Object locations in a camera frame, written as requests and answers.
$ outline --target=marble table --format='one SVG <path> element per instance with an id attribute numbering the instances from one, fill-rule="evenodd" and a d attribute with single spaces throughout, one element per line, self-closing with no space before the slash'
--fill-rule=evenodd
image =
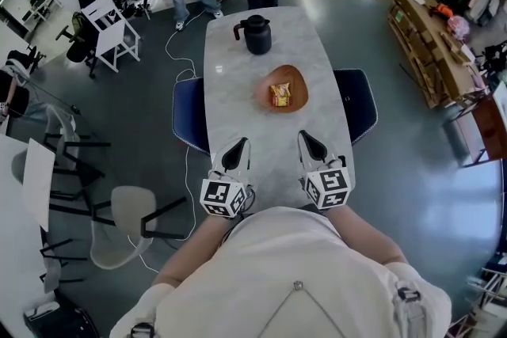
<path id="1" fill-rule="evenodd" d="M 253 55 L 233 27 L 252 14 L 271 21 L 273 46 Z M 298 112 L 277 114 L 255 100 L 256 84 L 280 65 L 296 66 L 309 100 Z M 236 13 L 211 21 L 204 50 L 204 100 L 212 159 L 228 142 L 250 140 L 249 182 L 257 194 L 255 211 L 272 206 L 301 207 L 311 201 L 298 182 L 297 135 L 306 130 L 345 155 L 352 186 L 354 161 L 349 127 L 332 67 L 314 26 L 299 7 Z"/>

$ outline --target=white t-shirt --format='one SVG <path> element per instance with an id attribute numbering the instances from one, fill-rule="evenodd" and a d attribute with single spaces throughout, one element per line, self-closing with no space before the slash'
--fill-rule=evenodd
<path id="1" fill-rule="evenodd" d="M 304 291 L 284 302 L 295 281 Z M 415 312 L 397 306 L 404 286 L 421 295 Z M 450 299 L 407 264 L 383 266 L 349 249 L 327 218 L 276 207 L 240 223 L 177 289 L 150 288 L 111 338 L 153 320 L 160 338 L 396 338 L 414 336 L 400 327 L 408 317 L 422 322 L 418 337 L 441 338 Z"/>

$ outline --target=white table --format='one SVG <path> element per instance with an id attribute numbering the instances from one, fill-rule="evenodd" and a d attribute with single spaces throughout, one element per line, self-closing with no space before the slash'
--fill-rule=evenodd
<path id="1" fill-rule="evenodd" d="M 252 55 L 233 27 L 252 14 L 271 21 L 273 46 L 265 55 Z M 301 110 L 276 114 L 255 101 L 256 84 L 285 64 L 296 66 L 309 91 Z M 352 187 L 354 161 L 349 127 L 334 74 L 317 32 L 298 7 L 276 7 L 236 13 L 211 21 L 204 50 L 204 100 L 210 152 L 247 137 L 252 146 L 250 183 L 257 209 L 285 205 L 301 207 L 311 201 L 298 182 L 297 135 L 306 130 L 345 155 Z"/>
<path id="2" fill-rule="evenodd" d="M 46 272 L 40 227 L 22 203 L 22 186 L 13 177 L 11 162 L 28 145 L 0 135 L 0 321 L 10 335 L 33 338 L 23 322 L 23 312 L 33 301 L 44 298 L 39 276 Z"/>

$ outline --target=thermos handle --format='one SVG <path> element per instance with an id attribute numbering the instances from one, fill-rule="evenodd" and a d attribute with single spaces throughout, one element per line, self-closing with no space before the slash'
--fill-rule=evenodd
<path id="1" fill-rule="evenodd" d="M 241 23 L 234 26 L 234 37 L 236 37 L 236 40 L 239 40 L 239 29 L 243 28 L 241 26 Z"/>

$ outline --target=white cable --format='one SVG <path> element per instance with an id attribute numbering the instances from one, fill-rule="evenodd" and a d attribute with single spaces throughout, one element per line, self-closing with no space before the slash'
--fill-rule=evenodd
<path id="1" fill-rule="evenodd" d="M 132 240 L 130 239 L 130 235 L 128 235 L 128 236 L 127 236 L 127 238 L 128 238 L 128 242 L 130 242 L 134 248 L 137 248 L 137 247 L 134 245 L 134 243 L 132 242 Z M 150 269 L 151 271 L 153 271 L 153 272 L 155 272 L 155 273 L 158 273 L 158 271 L 156 271 L 156 270 L 154 270 L 153 268 L 150 268 L 148 265 L 146 265 L 146 262 L 144 261 L 144 259 L 143 259 L 143 256 L 142 256 L 142 255 L 139 255 L 139 258 L 141 258 L 141 261 L 143 262 L 143 265 L 144 265 L 144 267 L 145 267 L 146 269 Z"/>
<path id="2" fill-rule="evenodd" d="M 198 17 L 202 16 L 204 14 L 204 11 L 203 10 L 202 12 L 200 12 L 199 14 L 197 14 L 195 17 L 193 17 L 192 19 L 190 19 L 190 21 L 186 24 L 186 25 L 189 25 L 190 23 L 192 23 L 194 20 L 196 20 Z M 190 58 L 174 58 L 169 51 L 167 51 L 167 47 L 169 47 L 169 43 L 171 42 L 171 40 L 173 39 L 174 36 L 176 36 L 176 34 L 178 34 L 179 32 L 178 31 L 175 31 L 173 32 L 173 34 L 171 34 L 171 37 L 169 37 L 169 39 L 167 40 L 167 43 L 166 43 L 166 54 L 173 60 L 173 61 L 189 61 L 191 64 L 192 64 L 192 68 L 187 68 L 187 69 L 184 69 L 182 70 L 177 76 L 176 76 L 176 83 L 178 83 L 178 79 L 179 77 L 184 73 L 184 72 L 188 72 L 189 70 L 192 72 L 192 78 L 197 78 L 197 74 L 196 74 L 196 66 L 194 65 L 193 61 L 190 59 Z M 187 188 L 187 192 L 189 192 L 190 194 L 190 199 L 192 199 L 192 214 L 193 214 L 193 226 L 192 226 L 192 229 L 190 230 L 189 232 L 189 235 L 186 237 L 186 238 L 182 238 L 182 239 L 177 239 L 176 241 L 187 241 L 193 234 L 193 231 L 196 229 L 196 225 L 197 225 L 197 219 L 196 219 L 196 202 L 193 198 L 193 194 L 192 192 L 190 191 L 190 188 L 189 188 L 189 184 L 188 184 L 188 175 L 189 175 L 189 149 L 190 147 L 188 146 L 187 147 L 187 152 L 185 154 L 185 187 Z"/>

